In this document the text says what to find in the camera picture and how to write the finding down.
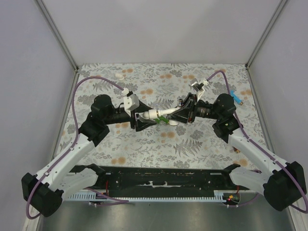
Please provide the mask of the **white chrome faucet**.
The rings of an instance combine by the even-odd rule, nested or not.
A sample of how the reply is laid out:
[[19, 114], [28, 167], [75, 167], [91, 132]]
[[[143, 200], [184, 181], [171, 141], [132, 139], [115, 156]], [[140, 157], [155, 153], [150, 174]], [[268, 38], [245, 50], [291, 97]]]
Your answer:
[[[180, 99], [178, 100], [178, 105], [177, 105], [175, 108], [170, 108], [170, 109], [163, 110], [163, 113], [161, 113], [160, 116], [164, 116], [165, 118], [167, 118], [167, 115], [168, 115], [168, 114], [177, 111], [177, 110], [179, 109], [179, 107], [182, 106], [182, 101], [183, 101], [183, 99], [180, 98]], [[171, 126], [177, 126], [178, 124], [179, 124], [179, 122], [169, 120], [169, 125], [171, 125]]]

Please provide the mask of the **white pipe elbow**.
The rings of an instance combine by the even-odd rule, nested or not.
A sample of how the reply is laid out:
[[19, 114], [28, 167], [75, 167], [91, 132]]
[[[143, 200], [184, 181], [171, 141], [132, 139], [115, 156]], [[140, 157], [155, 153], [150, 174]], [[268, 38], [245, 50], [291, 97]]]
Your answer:
[[125, 77], [124, 77], [121, 73], [116, 73], [116, 74], [115, 74], [115, 77], [116, 77], [117, 79], [119, 79], [119, 80], [124, 80], [124, 79], [125, 79]]

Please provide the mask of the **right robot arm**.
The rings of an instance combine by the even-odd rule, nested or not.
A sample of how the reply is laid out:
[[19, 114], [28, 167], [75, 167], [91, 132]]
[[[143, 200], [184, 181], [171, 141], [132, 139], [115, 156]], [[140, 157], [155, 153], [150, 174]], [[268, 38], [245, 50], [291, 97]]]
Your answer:
[[167, 113], [169, 120], [184, 124], [195, 118], [214, 119], [214, 133], [224, 142], [238, 149], [258, 168], [258, 172], [232, 165], [229, 172], [220, 177], [221, 186], [232, 189], [243, 186], [265, 197], [276, 210], [282, 211], [294, 202], [306, 197], [307, 188], [303, 167], [296, 161], [288, 163], [267, 148], [263, 148], [245, 131], [236, 115], [233, 97], [220, 94], [214, 103], [197, 100], [189, 93], [181, 104]]

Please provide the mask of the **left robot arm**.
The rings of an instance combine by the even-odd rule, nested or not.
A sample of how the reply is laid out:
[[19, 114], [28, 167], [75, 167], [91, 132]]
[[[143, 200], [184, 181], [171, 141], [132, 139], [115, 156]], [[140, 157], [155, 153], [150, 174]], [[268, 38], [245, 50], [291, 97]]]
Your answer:
[[161, 116], [158, 109], [145, 105], [134, 94], [125, 96], [123, 103], [122, 108], [115, 108], [108, 95], [97, 96], [86, 120], [77, 129], [77, 136], [71, 146], [36, 174], [26, 173], [22, 177], [22, 191], [29, 219], [36, 218], [30, 215], [31, 206], [39, 215], [49, 217], [63, 200], [80, 190], [90, 186], [95, 189], [104, 187], [106, 177], [101, 174], [103, 169], [97, 165], [85, 167], [73, 176], [68, 173], [107, 136], [109, 124], [131, 122], [132, 127], [140, 131], [156, 124], [155, 120]]

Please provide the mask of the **green faucet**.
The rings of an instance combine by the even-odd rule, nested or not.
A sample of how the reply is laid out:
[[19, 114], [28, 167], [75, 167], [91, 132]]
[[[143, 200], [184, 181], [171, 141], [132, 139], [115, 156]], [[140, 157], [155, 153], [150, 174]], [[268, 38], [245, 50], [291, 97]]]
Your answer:
[[160, 124], [161, 122], [164, 122], [166, 124], [169, 124], [169, 120], [167, 118], [165, 118], [164, 116], [160, 116], [159, 118], [154, 119], [154, 121], [157, 124]]

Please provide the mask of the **floral table mat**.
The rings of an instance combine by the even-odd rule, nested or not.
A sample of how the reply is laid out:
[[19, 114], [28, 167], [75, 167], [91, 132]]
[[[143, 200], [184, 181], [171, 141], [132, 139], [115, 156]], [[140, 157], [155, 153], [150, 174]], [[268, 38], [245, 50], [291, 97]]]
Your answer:
[[[222, 93], [233, 90], [243, 101], [237, 115], [247, 134], [265, 144], [247, 71], [242, 64], [85, 64], [79, 69], [81, 85], [75, 94], [57, 153], [69, 147], [75, 138], [75, 126], [81, 125], [96, 96], [107, 94], [115, 106], [122, 102], [120, 88], [133, 91], [154, 109], [175, 107], [180, 98], [192, 91], [190, 81], [209, 79], [202, 97], [213, 103]], [[125, 79], [119, 80], [116, 73]], [[219, 139], [213, 132], [213, 120], [197, 118], [192, 124], [170, 126], [164, 122], [141, 132], [129, 123], [109, 126], [109, 134], [80, 164], [101, 166], [210, 168], [222, 169], [239, 164], [247, 169], [255, 165]]]

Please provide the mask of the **blue faucet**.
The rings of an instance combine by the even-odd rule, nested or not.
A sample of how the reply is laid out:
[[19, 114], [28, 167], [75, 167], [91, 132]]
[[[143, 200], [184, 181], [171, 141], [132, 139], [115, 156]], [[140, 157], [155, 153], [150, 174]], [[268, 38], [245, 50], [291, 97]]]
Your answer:
[[230, 90], [230, 95], [238, 105], [243, 105], [243, 101], [234, 93], [233, 90]]

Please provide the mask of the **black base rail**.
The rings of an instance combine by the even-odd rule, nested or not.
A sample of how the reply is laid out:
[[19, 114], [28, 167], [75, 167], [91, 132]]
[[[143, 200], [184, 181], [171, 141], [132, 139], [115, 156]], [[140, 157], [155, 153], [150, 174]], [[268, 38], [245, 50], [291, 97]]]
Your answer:
[[227, 171], [98, 166], [95, 190], [108, 190], [111, 197], [170, 198], [211, 197], [214, 191], [244, 189], [232, 183]]

